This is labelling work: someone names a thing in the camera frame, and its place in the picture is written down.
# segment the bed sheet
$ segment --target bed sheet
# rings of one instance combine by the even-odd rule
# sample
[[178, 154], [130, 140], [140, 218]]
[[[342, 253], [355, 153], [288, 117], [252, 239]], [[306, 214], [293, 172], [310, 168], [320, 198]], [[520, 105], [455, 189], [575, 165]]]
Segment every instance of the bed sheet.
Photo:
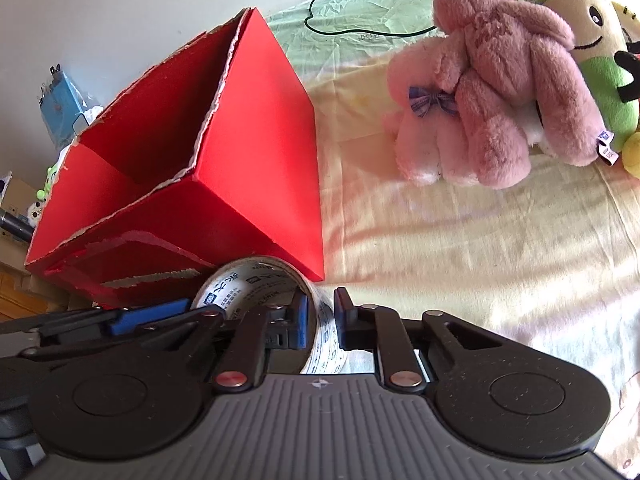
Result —
[[[325, 27], [431, 23], [431, 0], [318, 4]], [[411, 40], [316, 36], [305, 16], [303, 4], [269, 22], [316, 108], [321, 286], [346, 286], [355, 303], [403, 317], [446, 310], [587, 368], [612, 400], [597, 451], [625, 476], [640, 474], [640, 181], [622, 165], [574, 168], [532, 152], [530, 176], [507, 190], [406, 182], [380, 118], [394, 109], [391, 51]], [[353, 354], [346, 370], [367, 366]]]

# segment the plush toy eye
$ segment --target plush toy eye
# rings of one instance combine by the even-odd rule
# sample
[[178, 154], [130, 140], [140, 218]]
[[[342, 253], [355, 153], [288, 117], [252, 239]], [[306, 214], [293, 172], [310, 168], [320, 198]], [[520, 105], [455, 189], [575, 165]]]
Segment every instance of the plush toy eye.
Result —
[[589, 7], [589, 15], [591, 16], [593, 23], [595, 23], [597, 26], [602, 27], [604, 25], [602, 16], [598, 12], [598, 9], [596, 9], [594, 6]]

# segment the patterned fabric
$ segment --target patterned fabric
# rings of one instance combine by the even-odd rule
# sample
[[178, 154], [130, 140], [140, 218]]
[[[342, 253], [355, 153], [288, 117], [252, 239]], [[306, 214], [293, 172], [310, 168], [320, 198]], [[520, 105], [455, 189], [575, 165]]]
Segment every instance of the patterned fabric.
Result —
[[436, 105], [442, 108], [442, 111], [449, 115], [458, 114], [458, 105], [453, 94], [447, 94], [443, 91], [431, 91], [421, 86], [409, 86], [409, 102], [411, 110], [418, 117], [424, 117], [431, 108]]

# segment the green toy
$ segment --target green toy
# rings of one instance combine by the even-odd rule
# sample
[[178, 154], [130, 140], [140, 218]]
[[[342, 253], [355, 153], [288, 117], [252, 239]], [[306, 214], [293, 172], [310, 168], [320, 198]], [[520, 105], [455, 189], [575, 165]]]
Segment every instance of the green toy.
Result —
[[605, 126], [620, 152], [638, 129], [640, 60], [626, 49], [616, 10], [607, 0], [528, 0], [554, 10], [572, 28], [572, 51]]
[[58, 172], [58, 164], [54, 164], [50, 168], [47, 168], [47, 179], [44, 183], [44, 189], [39, 189], [36, 193], [36, 198], [40, 201], [46, 200], [51, 192], [51, 186], [53, 186], [53, 179]]

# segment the tape roll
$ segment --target tape roll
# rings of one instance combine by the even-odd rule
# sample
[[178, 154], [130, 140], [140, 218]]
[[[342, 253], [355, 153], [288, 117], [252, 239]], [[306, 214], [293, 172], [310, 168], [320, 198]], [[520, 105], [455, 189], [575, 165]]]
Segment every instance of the tape roll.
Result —
[[296, 287], [316, 311], [316, 336], [301, 374], [336, 374], [347, 354], [338, 344], [334, 311], [326, 294], [288, 263], [271, 256], [252, 256], [227, 264], [200, 288], [191, 308], [216, 304], [227, 319], [236, 319], [253, 306], [289, 304]]

